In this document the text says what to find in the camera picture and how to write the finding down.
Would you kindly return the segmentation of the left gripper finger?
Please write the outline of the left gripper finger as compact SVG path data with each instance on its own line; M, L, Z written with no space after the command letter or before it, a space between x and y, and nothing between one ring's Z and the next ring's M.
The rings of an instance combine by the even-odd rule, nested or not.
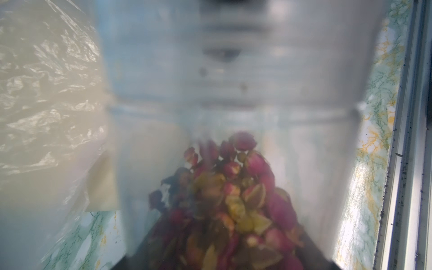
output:
M324 257L307 234L303 234L300 240L304 246L297 248L297 257L305 270L341 270L335 262Z

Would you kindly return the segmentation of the clear tea jar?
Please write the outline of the clear tea jar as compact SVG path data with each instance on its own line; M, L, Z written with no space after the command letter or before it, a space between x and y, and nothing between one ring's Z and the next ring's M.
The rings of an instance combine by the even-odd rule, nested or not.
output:
M333 261L384 1L97 1L118 270Z

